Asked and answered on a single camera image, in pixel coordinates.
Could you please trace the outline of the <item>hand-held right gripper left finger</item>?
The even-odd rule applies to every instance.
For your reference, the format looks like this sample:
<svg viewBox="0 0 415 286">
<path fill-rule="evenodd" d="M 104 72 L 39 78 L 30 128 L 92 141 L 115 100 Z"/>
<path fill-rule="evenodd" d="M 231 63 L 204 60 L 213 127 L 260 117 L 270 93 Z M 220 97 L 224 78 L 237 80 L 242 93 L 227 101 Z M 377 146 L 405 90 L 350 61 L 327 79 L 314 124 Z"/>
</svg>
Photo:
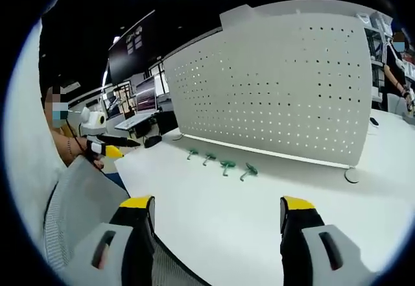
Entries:
<svg viewBox="0 0 415 286">
<path fill-rule="evenodd" d="M 129 198 L 76 246 L 70 285 L 151 285 L 155 199 Z"/>
</svg>

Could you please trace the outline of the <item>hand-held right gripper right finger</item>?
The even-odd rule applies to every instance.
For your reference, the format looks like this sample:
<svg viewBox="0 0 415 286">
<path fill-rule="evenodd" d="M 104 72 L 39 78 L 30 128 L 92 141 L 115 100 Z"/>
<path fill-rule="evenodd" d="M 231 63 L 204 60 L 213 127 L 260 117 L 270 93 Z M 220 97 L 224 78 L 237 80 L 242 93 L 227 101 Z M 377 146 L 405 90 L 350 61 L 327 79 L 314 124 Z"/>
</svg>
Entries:
<svg viewBox="0 0 415 286">
<path fill-rule="evenodd" d="M 280 198 L 280 254 L 284 285 L 362 285 L 360 248 L 315 206 Z"/>
</svg>

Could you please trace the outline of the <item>person's left hand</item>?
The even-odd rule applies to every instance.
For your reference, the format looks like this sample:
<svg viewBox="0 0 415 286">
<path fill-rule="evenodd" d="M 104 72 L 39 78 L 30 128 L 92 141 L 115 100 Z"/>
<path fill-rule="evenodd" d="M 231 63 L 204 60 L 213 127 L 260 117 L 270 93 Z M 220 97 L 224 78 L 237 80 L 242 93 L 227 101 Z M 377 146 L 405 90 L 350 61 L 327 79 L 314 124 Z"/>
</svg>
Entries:
<svg viewBox="0 0 415 286">
<path fill-rule="evenodd" d="M 88 139 L 85 139 L 84 150 L 86 158 L 99 170 L 103 169 L 104 165 L 101 162 L 99 155 L 91 149 L 91 141 Z"/>
</svg>

